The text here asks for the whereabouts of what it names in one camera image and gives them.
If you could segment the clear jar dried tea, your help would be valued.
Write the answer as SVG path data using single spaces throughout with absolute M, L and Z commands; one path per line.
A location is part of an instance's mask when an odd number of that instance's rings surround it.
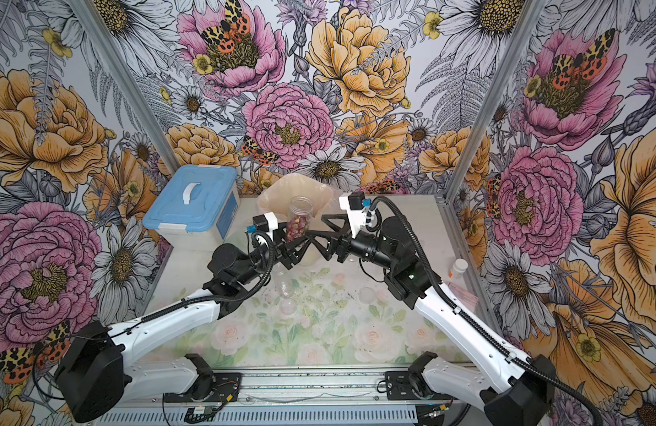
M 294 295 L 293 277 L 289 272 L 280 272 L 276 275 L 276 291 L 279 296 L 285 299 L 292 298 Z

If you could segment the clear jar lid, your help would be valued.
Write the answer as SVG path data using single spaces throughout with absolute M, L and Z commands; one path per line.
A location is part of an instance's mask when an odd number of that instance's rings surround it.
M 284 316 L 292 316 L 297 312 L 297 303 L 291 298 L 284 298 L 279 304 L 279 311 Z
M 372 305 L 377 300 L 377 293 L 374 289 L 364 287 L 359 291 L 359 301 L 364 305 Z

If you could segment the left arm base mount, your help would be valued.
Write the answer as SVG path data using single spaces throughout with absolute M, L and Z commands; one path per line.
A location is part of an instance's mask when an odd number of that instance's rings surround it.
M 216 372 L 201 375 L 185 392 L 166 393 L 165 403 L 216 403 L 237 402 L 241 390 L 241 373 Z

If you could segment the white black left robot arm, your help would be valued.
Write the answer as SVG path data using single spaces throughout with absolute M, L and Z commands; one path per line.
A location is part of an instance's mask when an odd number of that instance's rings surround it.
M 207 266 L 212 278 L 195 293 L 156 312 L 105 327 L 94 321 L 75 334 L 54 374 L 76 422 L 93 421 L 137 390 L 132 366 L 144 355 L 193 328 L 214 323 L 266 286 L 276 264 L 295 266 L 308 250 L 308 237 L 287 242 L 255 231 L 251 252 L 224 243 Z

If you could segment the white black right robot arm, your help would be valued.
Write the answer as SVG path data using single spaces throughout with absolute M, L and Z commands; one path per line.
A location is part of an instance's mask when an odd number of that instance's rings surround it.
M 327 258 L 354 256 L 384 270 L 395 299 L 441 330 L 473 362 L 476 371 L 424 353 L 409 367 L 412 393 L 420 399 L 448 395 L 484 412 L 493 425 L 538 425 L 549 411 L 554 387 L 532 367 L 554 371 L 505 342 L 452 294 L 433 270 L 418 237 L 404 218 L 387 218 L 377 234 L 352 233 L 349 225 L 309 231 L 308 240 Z

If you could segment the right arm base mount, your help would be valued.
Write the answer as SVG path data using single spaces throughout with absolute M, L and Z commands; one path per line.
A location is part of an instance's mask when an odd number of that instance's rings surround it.
M 384 393 L 388 400 L 394 401 L 452 401 L 453 399 L 448 394 L 416 388 L 407 370 L 386 371 L 384 379 L 377 385 L 377 390 Z

